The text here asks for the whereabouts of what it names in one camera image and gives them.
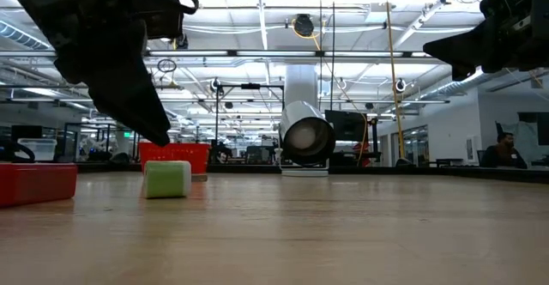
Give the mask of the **clear plastic storage bin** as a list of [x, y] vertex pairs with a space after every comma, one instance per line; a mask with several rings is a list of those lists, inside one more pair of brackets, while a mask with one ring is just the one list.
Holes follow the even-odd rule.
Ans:
[[35, 156], [36, 161], [53, 161], [57, 141], [48, 138], [19, 138], [19, 144], [30, 149]]

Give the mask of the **person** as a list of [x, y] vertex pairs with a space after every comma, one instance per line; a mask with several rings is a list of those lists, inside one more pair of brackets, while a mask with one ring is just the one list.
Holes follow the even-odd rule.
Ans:
[[527, 163], [514, 147], [514, 135], [509, 132], [498, 135], [497, 143], [486, 149], [480, 160], [480, 166], [528, 168]]

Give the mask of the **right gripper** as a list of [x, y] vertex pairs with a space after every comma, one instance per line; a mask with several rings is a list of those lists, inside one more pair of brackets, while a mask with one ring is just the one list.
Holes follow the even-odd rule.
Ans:
[[480, 10], [485, 21], [471, 31], [423, 45], [425, 53], [452, 65], [453, 81], [464, 81], [480, 66], [549, 68], [549, 0], [483, 0]]

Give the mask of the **small black background monitor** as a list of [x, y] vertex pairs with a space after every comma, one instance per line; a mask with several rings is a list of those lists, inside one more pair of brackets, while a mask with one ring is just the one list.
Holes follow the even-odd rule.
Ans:
[[41, 138], [43, 128], [40, 125], [12, 125], [10, 138], [17, 142], [20, 138]]

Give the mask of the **tall black rig frame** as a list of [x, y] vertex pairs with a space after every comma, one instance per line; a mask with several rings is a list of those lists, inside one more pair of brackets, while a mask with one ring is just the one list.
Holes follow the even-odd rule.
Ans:
[[208, 163], [275, 164], [284, 88], [252, 82], [221, 85], [225, 93], [214, 98], [214, 139]]

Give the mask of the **small red background object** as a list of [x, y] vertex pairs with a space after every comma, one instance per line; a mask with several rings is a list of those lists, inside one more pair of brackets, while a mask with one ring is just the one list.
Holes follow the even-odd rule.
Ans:
[[353, 146], [353, 152], [356, 156], [356, 161], [358, 162], [359, 167], [368, 167], [370, 165], [370, 159], [368, 157], [369, 153], [369, 143], [358, 142]]

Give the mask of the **red wall charger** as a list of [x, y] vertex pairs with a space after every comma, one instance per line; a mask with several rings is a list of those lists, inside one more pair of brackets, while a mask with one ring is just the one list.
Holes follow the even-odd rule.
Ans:
[[72, 163], [0, 163], [0, 208], [71, 199], [77, 174]]

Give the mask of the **long ceiling light rail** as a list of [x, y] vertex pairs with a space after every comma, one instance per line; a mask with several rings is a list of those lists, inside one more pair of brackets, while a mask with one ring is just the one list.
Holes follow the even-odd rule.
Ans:
[[429, 58], [424, 52], [373, 52], [373, 51], [264, 51], [264, 50], [191, 50], [191, 51], [146, 51], [145, 57], [254, 57], [254, 58]]

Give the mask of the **white cylinder lamp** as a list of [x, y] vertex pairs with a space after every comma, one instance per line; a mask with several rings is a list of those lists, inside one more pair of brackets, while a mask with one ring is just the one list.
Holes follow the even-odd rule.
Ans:
[[329, 176], [335, 130], [312, 104], [297, 100], [285, 105], [280, 123], [281, 174], [295, 178]]

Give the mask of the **silver ventilation duct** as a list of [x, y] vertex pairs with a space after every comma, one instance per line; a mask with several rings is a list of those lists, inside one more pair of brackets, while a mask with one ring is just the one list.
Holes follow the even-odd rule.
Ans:
[[418, 100], [434, 100], [438, 96], [453, 96], [460, 92], [465, 92], [470, 88], [475, 88], [485, 82], [495, 80], [499, 77], [509, 75], [512, 69], [503, 69], [496, 73], [484, 73], [482, 70], [477, 70], [473, 75], [463, 81], [448, 82], [439, 88], [435, 88], [425, 94], [422, 94]]

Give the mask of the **white round column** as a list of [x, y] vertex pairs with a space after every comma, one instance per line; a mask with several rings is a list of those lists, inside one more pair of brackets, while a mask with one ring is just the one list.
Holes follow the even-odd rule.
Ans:
[[289, 64], [284, 82], [284, 104], [302, 100], [318, 107], [318, 76], [312, 64]]

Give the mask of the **low black rig frame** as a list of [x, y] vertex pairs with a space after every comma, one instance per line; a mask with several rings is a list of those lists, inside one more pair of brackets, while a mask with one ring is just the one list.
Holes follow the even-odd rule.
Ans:
[[[125, 132], [130, 132], [129, 138], [124, 137]], [[61, 155], [74, 161], [87, 159], [95, 152], [126, 153], [133, 158], [140, 153], [138, 143], [141, 136], [114, 121], [66, 123], [60, 136]]]

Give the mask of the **dark wall screen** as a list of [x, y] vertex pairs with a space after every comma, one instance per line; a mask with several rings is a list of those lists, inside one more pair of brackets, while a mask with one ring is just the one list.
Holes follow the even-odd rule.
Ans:
[[536, 124], [538, 144], [549, 146], [549, 112], [519, 112], [518, 118], [521, 122]]

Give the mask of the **black aluminium table frame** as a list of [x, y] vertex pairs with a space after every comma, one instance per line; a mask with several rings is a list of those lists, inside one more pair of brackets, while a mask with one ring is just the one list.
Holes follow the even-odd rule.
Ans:
[[[117, 165], [109, 162], [77, 162], [78, 173], [140, 172], [141, 164]], [[281, 170], [267, 165], [207, 165], [207, 173], [275, 174]], [[330, 174], [352, 175], [438, 175], [471, 179], [495, 179], [549, 185], [549, 170], [481, 167], [330, 167]]]

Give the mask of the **green white wall charger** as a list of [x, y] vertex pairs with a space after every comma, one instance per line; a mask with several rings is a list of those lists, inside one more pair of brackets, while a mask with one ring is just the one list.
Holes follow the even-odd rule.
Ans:
[[146, 199], [188, 197], [192, 174], [188, 161], [147, 161], [143, 196]]

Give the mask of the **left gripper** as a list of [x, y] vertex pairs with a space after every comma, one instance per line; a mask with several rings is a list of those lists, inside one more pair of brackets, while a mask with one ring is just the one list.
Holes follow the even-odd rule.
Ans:
[[17, 0], [54, 48], [54, 65], [83, 82], [95, 107], [164, 147], [171, 124], [143, 62], [146, 25], [132, 0]]

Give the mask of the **red plastic basket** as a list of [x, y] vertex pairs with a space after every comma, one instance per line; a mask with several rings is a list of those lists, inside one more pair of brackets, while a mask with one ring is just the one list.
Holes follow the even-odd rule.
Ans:
[[206, 143], [169, 143], [159, 147], [151, 142], [139, 142], [142, 169], [148, 161], [188, 161], [193, 174], [207, 172], [210, 146]]

